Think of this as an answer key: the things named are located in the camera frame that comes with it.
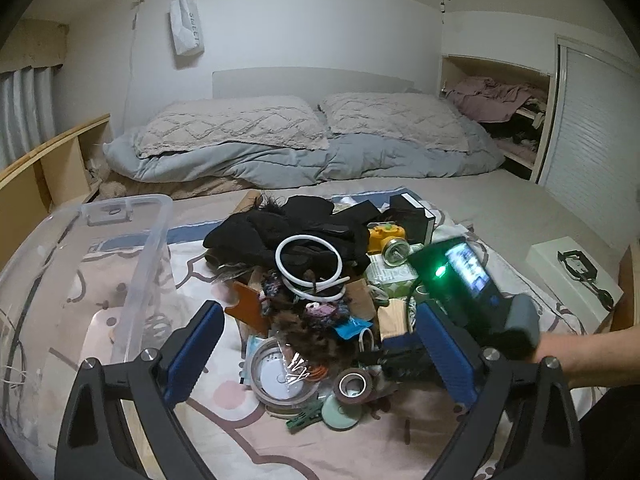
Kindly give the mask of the person right hand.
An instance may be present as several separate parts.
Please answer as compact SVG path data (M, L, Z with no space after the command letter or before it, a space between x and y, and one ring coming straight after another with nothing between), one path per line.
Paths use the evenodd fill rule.
M639 326L593 335L543 333L530 360L548 356L558 359L571 389L638 385Z

